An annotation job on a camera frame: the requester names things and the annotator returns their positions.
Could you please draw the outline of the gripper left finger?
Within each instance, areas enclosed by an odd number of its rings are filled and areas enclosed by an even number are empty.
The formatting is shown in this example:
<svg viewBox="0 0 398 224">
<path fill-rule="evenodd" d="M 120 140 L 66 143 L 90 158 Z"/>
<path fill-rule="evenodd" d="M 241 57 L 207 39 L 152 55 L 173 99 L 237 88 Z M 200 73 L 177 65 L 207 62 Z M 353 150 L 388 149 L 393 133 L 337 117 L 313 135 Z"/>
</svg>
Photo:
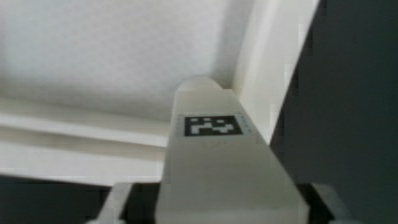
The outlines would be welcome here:
<svg viewBox="0 0 398 224">
<path fill-rule="evenodd" d="M 118 183 L 102 210 L 86 224 L 157 224 L 161 183 Z"/>
</svg>

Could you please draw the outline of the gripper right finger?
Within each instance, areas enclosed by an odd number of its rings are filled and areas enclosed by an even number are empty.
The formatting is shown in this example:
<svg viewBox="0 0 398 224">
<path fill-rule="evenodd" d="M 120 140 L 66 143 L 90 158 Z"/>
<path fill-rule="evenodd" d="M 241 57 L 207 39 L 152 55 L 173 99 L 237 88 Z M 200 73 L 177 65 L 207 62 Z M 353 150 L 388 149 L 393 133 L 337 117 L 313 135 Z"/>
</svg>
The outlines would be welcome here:
<svg viewBox="0 0 398 224">
<path fill-rule="evenodd" d="M 353 215 L 331 185 L 301 183 L 297 188 L 310 205 L 308 224 L 365 224 Z"/>
</svg>

